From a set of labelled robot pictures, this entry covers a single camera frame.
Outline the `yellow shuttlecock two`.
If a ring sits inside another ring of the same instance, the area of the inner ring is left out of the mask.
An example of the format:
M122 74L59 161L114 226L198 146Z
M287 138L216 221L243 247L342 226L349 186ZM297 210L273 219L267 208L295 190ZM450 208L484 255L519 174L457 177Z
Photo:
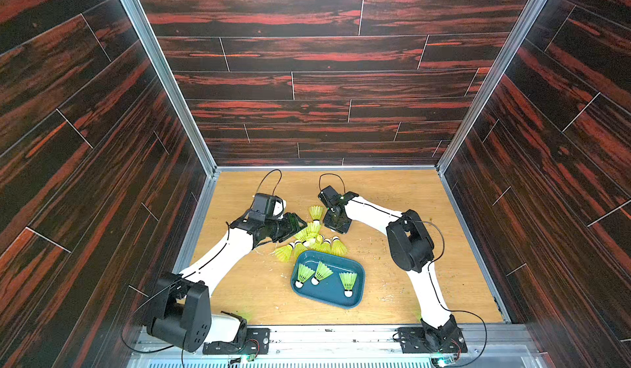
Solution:
M314 286L320 284L324 279L332 276L333 270L330 269L324 262L319 262L316 268L315 274L313 275L311 282Z

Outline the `yellow shuttlecock three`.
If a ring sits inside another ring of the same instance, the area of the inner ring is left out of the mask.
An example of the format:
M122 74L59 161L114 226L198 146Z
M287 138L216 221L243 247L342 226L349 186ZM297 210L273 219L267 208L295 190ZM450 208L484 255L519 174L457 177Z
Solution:
M302 288L304 284L315 274L315 271L304 264L297 267L297 277L294 282L296 288Z

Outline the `yellow shuttlecock one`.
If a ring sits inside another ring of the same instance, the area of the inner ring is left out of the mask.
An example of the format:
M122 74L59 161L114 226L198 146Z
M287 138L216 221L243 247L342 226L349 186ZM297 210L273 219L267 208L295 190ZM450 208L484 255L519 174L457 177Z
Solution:
M345 297L353 296L353 288L356 284L358 274L353 272L343 272L339 274L340 281L343 285L343 293Z

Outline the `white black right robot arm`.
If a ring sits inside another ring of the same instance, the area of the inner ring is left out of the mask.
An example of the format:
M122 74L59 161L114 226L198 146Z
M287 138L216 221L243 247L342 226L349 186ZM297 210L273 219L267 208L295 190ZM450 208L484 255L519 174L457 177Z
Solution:
M417 212L389 210L354 192L326 188L318 198L327 208L324 225L346 233L358 221L387 236L389 252L406 272L422 312L423 343L435 352L464 346L462 330L446 306L435 272L435 244Z

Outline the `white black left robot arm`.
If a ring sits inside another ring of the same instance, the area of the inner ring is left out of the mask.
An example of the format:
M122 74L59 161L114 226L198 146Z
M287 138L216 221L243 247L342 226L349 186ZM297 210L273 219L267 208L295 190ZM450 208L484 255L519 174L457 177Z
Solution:
M213 292L233 266L264 241L282 242L306 228L307 222L295 213L249 213L229 223L220 242L197 262L159 278L144 314L148 335L187 352L205 344L223 354L238 352L246 343L246 320L227 312L213 315Z

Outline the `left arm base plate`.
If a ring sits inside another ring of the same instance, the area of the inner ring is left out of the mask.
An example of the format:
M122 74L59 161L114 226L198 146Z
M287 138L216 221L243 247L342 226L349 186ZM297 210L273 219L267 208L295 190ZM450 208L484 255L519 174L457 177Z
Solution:
M231 342L205 343L202 353L209 356L267 355L269 342L270 328L247 327L245 330L240 330Z

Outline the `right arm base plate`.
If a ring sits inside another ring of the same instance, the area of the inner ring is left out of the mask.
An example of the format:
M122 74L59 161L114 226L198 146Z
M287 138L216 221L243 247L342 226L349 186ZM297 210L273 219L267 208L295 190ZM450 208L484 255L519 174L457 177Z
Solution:
M404 354L462 354L468 351L462 331L455 327L438 330L423 327L401 327L393 340L399 343Z

